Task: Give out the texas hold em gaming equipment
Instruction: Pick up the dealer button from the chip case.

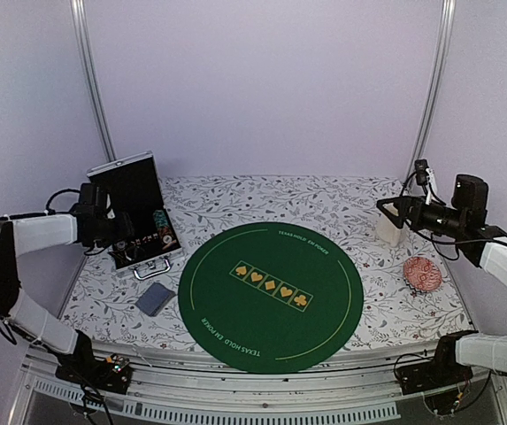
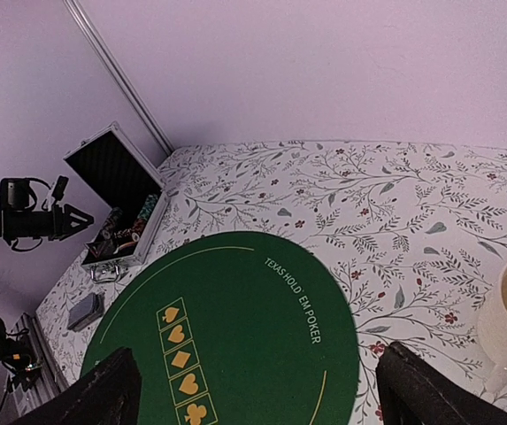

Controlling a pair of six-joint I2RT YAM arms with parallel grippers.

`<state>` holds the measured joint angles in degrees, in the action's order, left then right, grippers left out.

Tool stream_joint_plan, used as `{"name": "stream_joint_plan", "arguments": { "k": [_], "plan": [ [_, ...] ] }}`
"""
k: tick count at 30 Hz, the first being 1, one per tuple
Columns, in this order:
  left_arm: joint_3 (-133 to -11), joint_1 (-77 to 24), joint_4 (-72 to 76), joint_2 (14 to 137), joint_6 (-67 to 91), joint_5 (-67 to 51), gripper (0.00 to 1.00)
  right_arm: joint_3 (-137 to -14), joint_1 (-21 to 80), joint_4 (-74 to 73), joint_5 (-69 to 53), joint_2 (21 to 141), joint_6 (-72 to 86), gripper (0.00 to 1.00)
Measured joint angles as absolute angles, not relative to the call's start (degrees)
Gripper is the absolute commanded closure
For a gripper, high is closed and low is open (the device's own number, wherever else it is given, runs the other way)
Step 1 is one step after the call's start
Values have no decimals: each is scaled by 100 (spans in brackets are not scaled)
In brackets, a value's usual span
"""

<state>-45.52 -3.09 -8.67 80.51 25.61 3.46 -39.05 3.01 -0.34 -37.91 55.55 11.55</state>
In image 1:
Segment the aluminium poker chip case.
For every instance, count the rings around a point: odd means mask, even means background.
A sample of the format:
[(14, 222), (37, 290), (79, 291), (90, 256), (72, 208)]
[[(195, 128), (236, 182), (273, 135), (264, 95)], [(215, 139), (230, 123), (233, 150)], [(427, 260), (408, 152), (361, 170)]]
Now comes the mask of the aluminium poker chip case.
[[(145, 281), (168, 273), (183, 248), (165, 206), (153, 153), (145, 151), (93, 167), (87, 177), (108, 190), (111, 210), (127, 213), (134, 225), (133, 237), (108, 250), (118, 276), (131, 274)], [(170, 236), (178, 241), (172, 250), (162, 250), (162, 237), (166, 235), (157, 232), (152, 217), (155, 210), (164, 210), (169, 218)]]

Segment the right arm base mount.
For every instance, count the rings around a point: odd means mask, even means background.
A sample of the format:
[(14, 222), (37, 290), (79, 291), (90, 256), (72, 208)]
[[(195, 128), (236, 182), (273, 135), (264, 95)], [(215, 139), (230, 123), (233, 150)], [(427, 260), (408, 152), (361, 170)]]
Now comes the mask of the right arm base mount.
[(436, 390), (473, 378), (472, 368), (457, 363), (453, 351), (437, 351), (431, 359), (404, 354), (394, 364), (394, 376), (404, 395)]

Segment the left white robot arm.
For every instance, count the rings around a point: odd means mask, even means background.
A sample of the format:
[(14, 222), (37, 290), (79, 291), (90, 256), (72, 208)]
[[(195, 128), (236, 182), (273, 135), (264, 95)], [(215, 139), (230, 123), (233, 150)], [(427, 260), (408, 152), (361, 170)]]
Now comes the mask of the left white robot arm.
[(49, 251), (61, 253), (74, 244), (88, 250), (106, 249), (133, 235), (134, 225), (122, 212), (0, 217), (1, 323), (68, 357), (66, 367), (81, 383), (95, 383), (102, 371), (99, 361), (89, 355), (89, 338), (66, 326), (29, 295), (27, 290), (33, 286), (22, 278), (45, 276), (50, 267), (35, 272), (33, 261), (45, 260)]

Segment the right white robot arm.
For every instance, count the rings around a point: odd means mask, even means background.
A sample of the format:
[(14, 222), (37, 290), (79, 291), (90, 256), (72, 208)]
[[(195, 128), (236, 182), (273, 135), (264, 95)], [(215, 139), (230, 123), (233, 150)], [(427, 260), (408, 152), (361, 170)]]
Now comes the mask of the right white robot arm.
[[(432, 190), (422, 196), (382, 198), (376, 205), (397, 228), (457, 248), (474, 267), (507, 290), (507, 232), (487, 223), (488, 185), (480, 177), (458, 174), (448, 205)], [(442, 336), (431, 360), (396, 370), (406, 392), (438, 388), (472, 377), (482, 367), (507, 376), (507, 336), (465, 330)]]

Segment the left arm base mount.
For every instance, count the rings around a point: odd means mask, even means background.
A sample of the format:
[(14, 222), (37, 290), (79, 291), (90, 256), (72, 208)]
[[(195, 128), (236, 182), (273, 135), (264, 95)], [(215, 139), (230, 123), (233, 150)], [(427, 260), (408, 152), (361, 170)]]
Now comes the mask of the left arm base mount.
[(55, 376), (58, 379), (93, 390), (127, 394), (133, 375), (130, 358), (113, 353), (105, 359), (96, 359), (92, 355), (58, 355), (57, 359)]

